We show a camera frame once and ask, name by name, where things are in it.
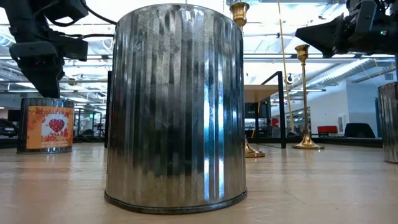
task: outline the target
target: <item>metal bucket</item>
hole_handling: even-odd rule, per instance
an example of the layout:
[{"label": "metal bucket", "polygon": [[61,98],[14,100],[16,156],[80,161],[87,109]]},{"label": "metal bucket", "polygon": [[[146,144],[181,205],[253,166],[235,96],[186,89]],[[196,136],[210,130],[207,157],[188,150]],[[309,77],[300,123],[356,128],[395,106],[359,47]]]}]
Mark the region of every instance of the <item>metal bucket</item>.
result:
[{"label": "metal bucket", "polygon": [[204,7],[161,4],[116,31],[107,201],[195,213],[246,196],[243,37]]},{"label": "metal bucket", "polygon": [[52,98],[23,98],[17,153],[71,152],[74,103]]},{"label": "metal bucket", "polygon": [[384,161],[398,164],[398,82],[380,86],[378,101]]}]

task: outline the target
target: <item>red heart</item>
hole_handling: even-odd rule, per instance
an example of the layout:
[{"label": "red heart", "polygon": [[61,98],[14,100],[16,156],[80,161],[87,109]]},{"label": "red heart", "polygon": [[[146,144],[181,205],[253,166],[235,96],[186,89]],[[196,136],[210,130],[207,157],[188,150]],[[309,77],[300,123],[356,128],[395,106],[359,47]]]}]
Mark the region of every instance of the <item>red heart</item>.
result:
[{"label": "red heart", "polygon": [[63,122],[61,119],[51,119],[49,123],[50,128],[56,133],[61,131],[64,125],[65,122]]}]

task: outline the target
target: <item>white wall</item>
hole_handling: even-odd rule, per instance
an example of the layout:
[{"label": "white wall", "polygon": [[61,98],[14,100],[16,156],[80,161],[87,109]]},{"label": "white wall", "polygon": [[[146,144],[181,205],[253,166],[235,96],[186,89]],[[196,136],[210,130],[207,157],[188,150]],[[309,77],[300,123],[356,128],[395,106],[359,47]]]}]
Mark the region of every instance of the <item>white wall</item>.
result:
[{"label": "white wall", "polygon": [[8,110],[0,109],[0,118],[8,119]]},{"label": "white wall", "polygon": [[[318,133],[318,126],[338,126],[338,117],[348,117],[348,100],[346,82],[343,80],[337,86],[325,87],[325,92],[311,92],[307,95],[307,106],[310,108],[311,132]],[[303,109],[303,101],[292,104],[292,111]],[[285,106],[285,113],[289,113],[289,107]],[[271,115],[279,114],[279,107],[271,109]]]},{"label": "white wall", "polygon": [[23,97],[41,97],[41,96],[37,93],[1,94],[0,106],[8,109],[19,110],[21,108],[21,100]]},{"label": "white wall", "polygon": [[350,123],[368,123],[377,136],[376,105],[377,86],[373,83],[347,82]]}]

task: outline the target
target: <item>sticker label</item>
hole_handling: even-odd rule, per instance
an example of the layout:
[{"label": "sticker label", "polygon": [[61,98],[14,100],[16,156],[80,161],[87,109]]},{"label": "sticker label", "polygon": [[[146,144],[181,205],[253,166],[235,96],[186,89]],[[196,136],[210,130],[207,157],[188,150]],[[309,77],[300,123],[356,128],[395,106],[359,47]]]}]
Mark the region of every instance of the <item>sticker label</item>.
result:
[{"label": "sticker label", "polygon": [[26,141],[26,149],[71,146],[73,108],[30,106]]}]

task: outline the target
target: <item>brass stand base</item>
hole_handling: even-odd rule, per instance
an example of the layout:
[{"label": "brass stand base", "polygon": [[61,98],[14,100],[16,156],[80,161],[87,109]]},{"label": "brass stand base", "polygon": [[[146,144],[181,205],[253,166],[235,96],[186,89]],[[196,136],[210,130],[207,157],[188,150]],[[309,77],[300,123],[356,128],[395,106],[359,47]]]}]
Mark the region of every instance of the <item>brass stand base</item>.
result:
[{"label": "brass stand base", "polygon": [[246,158],[254,158],[254,157],[264,157],[266,156],[266,153],[263,151],[257,151],[255,149],[253,149],[249,143],[248,140],[245,138],[244,139],[244,156]]},{"label": "brass stand base", "polygon": [[311,136],[309,134],[305,134],[303,141],[300,142],[300,144],[297,144],[293,146],[294,149],[325,149],[324,146],[319,146],[315,144],[311,140]]}]

